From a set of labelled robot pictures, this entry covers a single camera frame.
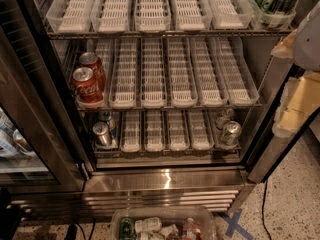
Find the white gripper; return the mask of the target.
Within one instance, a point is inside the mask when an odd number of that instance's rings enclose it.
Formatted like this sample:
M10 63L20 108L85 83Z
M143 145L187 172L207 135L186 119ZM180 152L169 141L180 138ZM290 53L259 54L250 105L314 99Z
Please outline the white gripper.
M281 59L293 58L297 66L312 70L299 78L290 77L284 86L272 132L276 137L288 138L296 134L320 107L320 1L297 30L271 50L271 55Z

